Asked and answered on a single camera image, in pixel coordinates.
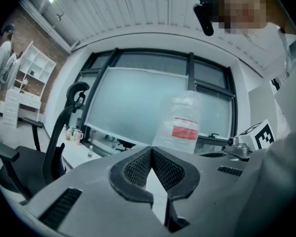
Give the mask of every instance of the white ceiling panel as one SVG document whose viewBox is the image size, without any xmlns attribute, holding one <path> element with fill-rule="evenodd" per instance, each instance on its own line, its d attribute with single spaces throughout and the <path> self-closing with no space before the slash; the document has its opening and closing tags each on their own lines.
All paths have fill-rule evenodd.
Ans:
<svg viewBox="0 0 296 237">
<path fill-rule="evenodd" d="M 192 9 L 198 0 L 30 1 L 69 45 L 78 40 L 80 45 L 91 43 L 94 38 L 107 38 L 109 32 L 114 31 L 125 34 L 132 33 L 133 29 L 138 33 L 138 27 L 142 27 L 143 32 L 149 32 L 148 27 L 154 27 L 155 31 L 159 26 L 160 32 L 164 32 L 164 27 L 168 25 L 171 31 L 173 27 L 181 29 L 179 32 L 182 33 L 187 33 L 186 29 L 189 29 L 188 37 L 223 46 L 231 53 L 241 53 L 242 57 L 263 69 L 284 51 L 276 27 L 272 24 L 250 34 L 251 41 L 243 35 L 229 35 L 219 29 L 217 24 L 214 24 L 215 33 L 212 37 L 204 36 Z M 64 14 L 60 22 L 56 14 Z"/>
</svg>

